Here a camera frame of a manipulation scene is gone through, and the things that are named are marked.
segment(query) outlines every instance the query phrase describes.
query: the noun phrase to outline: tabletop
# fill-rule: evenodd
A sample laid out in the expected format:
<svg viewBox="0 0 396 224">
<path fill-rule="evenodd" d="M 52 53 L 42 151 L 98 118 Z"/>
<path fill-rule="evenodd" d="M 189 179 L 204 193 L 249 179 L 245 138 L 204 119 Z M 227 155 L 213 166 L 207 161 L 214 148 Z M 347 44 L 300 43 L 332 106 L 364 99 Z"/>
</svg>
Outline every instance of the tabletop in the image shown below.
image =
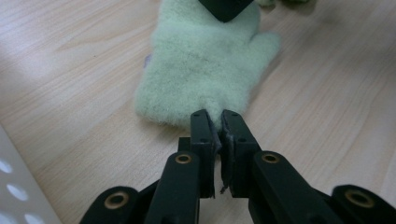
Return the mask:
<svg viewBox="0 0 396 224">
<path fill-rule="evenodd" d="M 0 3 L 0 122 L 63 223 L 106 189 L 157 180 L 189 136 L 134 113 L 160 3 Z M 395 22 L 392 0 L 262 9 L 282 46 L 243 117 L 325 193 L 353 184 L 396 206 Z M 200 222 L 251 223 L 248 201 L 201 200 Z"/>
</svg>

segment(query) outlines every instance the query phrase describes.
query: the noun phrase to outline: black metal bracket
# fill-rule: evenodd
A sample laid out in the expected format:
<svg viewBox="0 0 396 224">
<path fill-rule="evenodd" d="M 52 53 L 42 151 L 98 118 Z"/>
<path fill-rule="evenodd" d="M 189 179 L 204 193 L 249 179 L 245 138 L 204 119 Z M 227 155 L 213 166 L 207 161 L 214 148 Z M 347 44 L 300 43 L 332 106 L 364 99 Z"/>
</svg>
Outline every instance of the black metal bracket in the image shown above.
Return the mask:
<svg viewBox="0 0 396 224">
<path fill-rule="evenodd" d="M 224 192 L 248 198 L 254 223 L 396 223 L 396 210 L 367 189 L 313 189 L 282 155 L 262 151 L 242 117 L 222 113 L 219 134 L 205 110 L 191 115 L 191 137 L 179 138 L 160 180 L 137 192 L 115 187 L 93 202 L 81 224 L 198 223 L 199 199 L 215 196 L 214 164 L 221 156 Z"/>
</svg>

